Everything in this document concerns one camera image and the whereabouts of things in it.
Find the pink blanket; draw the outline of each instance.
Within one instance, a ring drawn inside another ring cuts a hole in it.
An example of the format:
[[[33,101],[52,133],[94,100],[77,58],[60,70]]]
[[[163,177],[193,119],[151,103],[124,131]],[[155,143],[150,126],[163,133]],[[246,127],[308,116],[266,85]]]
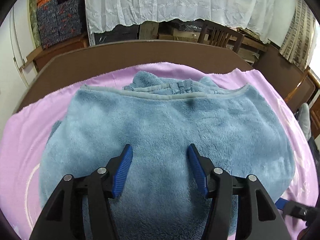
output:
[[[308,143],[290,109],[258,70],[241,72],[235,69],[228,74],[204,74],[188,66],[155,63],[121,69],[73,84],[23,108],[8,120],[0,144],[0,208],[23,240],[29,239],[41,212],[38,169],[52,125],[64,117],[71,98],[82,84],[121,89],[129,85],[140,70],[182,80],[198,81],[208,75],[225,89],[237,89],[246,83],[253,85],[278,116],[294,152],[295,175],[282,197],[310,206],[316,204],[316,168]],[[285,222],[292,239],[297,239],[298,233],[305,228],[302,220],[286,217]]]

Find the checkered curtain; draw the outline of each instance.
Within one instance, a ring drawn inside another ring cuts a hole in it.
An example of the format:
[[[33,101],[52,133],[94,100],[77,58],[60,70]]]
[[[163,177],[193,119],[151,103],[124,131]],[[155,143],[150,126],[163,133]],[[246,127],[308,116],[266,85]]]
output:
[[[280,54],[301,70],[307,67],[316,18],[304,0],[297,0],[290,28],[280,49]]]

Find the white curtain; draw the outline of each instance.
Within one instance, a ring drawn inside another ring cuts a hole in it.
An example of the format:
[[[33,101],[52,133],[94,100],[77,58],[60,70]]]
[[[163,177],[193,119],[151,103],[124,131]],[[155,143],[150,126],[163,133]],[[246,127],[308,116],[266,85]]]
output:
[[[144,21],[206,19],[237,28],[250,28],[267,42],[274,0],[85,0],[90,31],[103,33],[116,25]]]

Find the blue gripper pad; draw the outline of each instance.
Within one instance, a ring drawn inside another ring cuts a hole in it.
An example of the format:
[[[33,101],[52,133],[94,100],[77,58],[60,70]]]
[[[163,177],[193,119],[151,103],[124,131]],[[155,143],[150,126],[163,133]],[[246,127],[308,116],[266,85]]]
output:
[[[195,180],[198,186],[198,190],[204,195],[204,197],[207,197],[208,195],[207,177],[199,162],[198,158],[200,156],[199,154],[197,155],[195,153],[191,145],[187,149],[187,156],[190,162],[193,176],[195,177]]]
[[[132,147],[129,145],[124,150],[126,151],[121,154],[120,157],[122,157],[122,160],[115,175],[113,176],[112,195],[114,198],[119,197],[121,194],[132,162]]]

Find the pink tablecloth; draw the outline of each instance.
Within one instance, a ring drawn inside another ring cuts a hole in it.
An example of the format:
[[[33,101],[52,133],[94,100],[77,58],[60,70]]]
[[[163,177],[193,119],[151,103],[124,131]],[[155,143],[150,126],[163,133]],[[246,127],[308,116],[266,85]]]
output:
[[[8,120],[0,144],[0,208],[23,240],[29,239],[41,212],[38,169],[52,125],[64,117],[71,98],[82,84],[121,89],[132,82],[139,70],[159,77],[191,78],[196,81],[208,75],[225,89],[237,89],[246,83],[256,87],[278,116],[295,156],[295,175],[283,198],[310,206],[316,204],[316,168],[308,143],[290,109],[259,71],[241,72],[235,69],[228,74],[204,74],[183,65],[155,63],[114,71],[73,84],[23,108]],[[285,222],[292,238],[297,239],[298,233],[305,227],[304,222],[291,217],[287,217]]]

